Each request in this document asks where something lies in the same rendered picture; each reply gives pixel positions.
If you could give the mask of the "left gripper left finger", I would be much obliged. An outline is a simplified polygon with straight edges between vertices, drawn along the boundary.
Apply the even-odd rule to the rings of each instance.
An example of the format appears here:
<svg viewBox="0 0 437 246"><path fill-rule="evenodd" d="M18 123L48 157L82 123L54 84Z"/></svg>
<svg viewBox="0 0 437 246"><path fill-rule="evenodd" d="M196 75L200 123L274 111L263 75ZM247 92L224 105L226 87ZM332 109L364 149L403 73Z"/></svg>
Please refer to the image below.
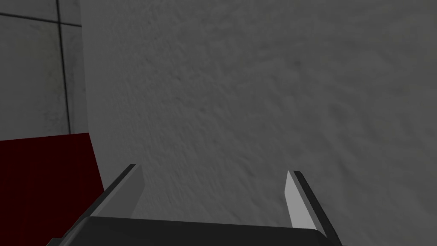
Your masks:
<svg viewBox="0 0 437 246"><path fill-rule="evenodd" d="M104 199L90 214L92 217L130 218L145 187L140 164L129 165L114 180Z"/></svg>

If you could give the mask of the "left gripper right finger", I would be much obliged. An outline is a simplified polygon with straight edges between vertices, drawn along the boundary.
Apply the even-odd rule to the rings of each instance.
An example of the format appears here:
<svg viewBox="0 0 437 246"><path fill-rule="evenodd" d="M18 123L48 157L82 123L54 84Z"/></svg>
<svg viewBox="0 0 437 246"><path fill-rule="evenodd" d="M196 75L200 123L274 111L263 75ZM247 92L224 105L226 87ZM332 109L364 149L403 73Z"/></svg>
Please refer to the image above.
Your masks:
<svg viewBox="0 0 437 246"><path fill-rule="evenodd" d="M336 237L335 229L301 172L287 172L284 194L293 228L314 229L326 237Z"/></svg>

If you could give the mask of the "dark red cabinet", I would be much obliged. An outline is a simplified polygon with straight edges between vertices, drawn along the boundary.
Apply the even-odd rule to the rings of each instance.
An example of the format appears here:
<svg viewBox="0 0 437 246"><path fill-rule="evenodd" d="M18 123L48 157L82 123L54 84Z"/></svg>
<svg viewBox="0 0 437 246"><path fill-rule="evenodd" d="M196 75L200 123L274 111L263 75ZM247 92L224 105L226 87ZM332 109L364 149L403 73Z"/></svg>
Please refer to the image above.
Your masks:
<svg viewBox="0 0 437 246"><path fill-rule="evenodd" d="M88 133L0 141L0 246L46 246L104 191Z"/></svg>

